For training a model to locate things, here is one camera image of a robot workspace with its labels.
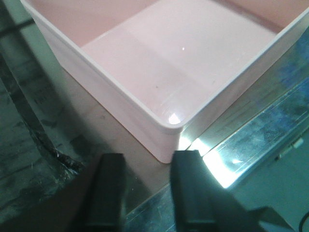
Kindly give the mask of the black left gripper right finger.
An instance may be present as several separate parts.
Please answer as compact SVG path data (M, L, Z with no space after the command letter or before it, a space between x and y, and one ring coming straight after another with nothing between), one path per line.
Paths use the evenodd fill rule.
M170 186L179 232L263 232L251 213L224 189L197 150L175 151Z

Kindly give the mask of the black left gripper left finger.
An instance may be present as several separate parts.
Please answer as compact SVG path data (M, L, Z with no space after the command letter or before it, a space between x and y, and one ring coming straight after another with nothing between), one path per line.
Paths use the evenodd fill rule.
M125 214L125 190L124 155L102 155L85 202L82 231L121 232Z

